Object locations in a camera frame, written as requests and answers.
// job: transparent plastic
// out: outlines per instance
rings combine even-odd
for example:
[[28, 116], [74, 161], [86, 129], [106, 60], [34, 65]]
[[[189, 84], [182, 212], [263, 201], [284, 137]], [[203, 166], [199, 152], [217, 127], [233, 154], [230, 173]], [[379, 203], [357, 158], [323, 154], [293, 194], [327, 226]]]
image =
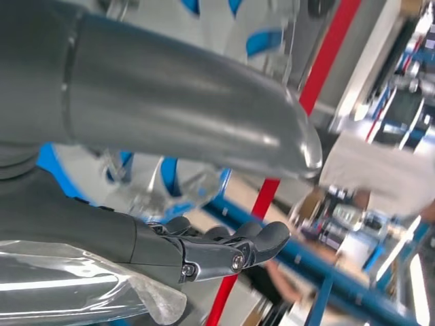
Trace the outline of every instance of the transparent plastic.
[[150, 313], [170, 325], [185, 295], [68, 244], [1, 241], [0, 325], [89, 325]]
[[[117, 171], [117, 177], [113, 177], [115, 181], [125, 175], [125, 171], [119, 168], [119, 157], [110, 153], [105, 158], [109, 170], [112, 166], [113, 171]], [[164, 157], [135, 154], [131, 169], [131, 182], [116, 183], [117, 190], [110, 198], [124, 201], [130, 215], [159, 221], [202, 206], [219, 194], [224, 186], [221, 180], [221, 168], [179, 160], [176, 179], [180, 196], [173, 196], [162, 180], [161, 167], [163, 161]]]
[[299, 0], [243, 1], [236, 23], [228, 35], [224, 53], [235, 60], [247, 63], [247, 40], [259, 31], [282, 30], [299, 12]]

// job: red pole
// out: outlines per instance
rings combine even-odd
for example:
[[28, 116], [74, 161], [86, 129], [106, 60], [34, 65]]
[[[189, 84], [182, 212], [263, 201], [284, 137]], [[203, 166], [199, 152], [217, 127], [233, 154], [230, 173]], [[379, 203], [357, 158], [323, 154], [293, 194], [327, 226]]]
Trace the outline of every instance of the red pole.
[[[307, 115], [311, 114], [314, 108], [314, 104], [360, 3], [361, 0], [341, 0], [338, 6], [299, 99]], [[275, 197], [278, 186], [279, 186], [279, 180], [264, 180], [252, 209], [252, 215], [261, 220], [264, 219]], [[224, 278], [205, 326], [218, 326], [228, 296], [236, 280], [237, 275]]]

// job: person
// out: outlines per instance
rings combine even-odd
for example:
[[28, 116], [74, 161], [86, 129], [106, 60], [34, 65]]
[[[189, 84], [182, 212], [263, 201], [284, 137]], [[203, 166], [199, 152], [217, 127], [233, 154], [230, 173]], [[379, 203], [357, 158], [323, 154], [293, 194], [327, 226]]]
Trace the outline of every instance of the person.
[[367, 143], [350, 132], [333, 134], [317, 129], [323, 167], [315, 185], [353, 192], [361, 209], [396, 217], [420, 214], [435, 222], [435, 164], [429, 157], [390, 145]]

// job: person's arm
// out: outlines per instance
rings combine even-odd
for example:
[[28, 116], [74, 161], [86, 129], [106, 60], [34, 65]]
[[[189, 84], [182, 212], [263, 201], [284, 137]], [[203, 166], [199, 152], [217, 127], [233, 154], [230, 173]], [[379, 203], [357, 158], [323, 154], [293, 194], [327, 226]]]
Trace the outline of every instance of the person's arm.
[[370, 201], [370, 190], [368, 189], [356, 189], [352, 197], [353, 205], [363, 211], [367, 210], [369, 201]]
[[435, 200], [420, 211], [421, 220], [427, 223], [435, 223]]
[[278, 264], [274, 261], [267, 261], [265, 268], [270, 276], [272, 283], [281, 294], [283, 300], [294, 303], [302, 299], [302, 294], [298, 289], [292, 287], [288, 280], [278, 268]]

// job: plastic wrap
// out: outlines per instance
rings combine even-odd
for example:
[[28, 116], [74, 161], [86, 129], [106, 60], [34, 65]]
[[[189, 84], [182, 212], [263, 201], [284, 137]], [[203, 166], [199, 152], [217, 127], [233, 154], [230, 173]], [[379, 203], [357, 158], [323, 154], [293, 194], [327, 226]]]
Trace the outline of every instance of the plastic wrap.
[[68, 244], [0, 242], [0, 325], [89, 325], [150, 313], [178, 320], [187, 298]]

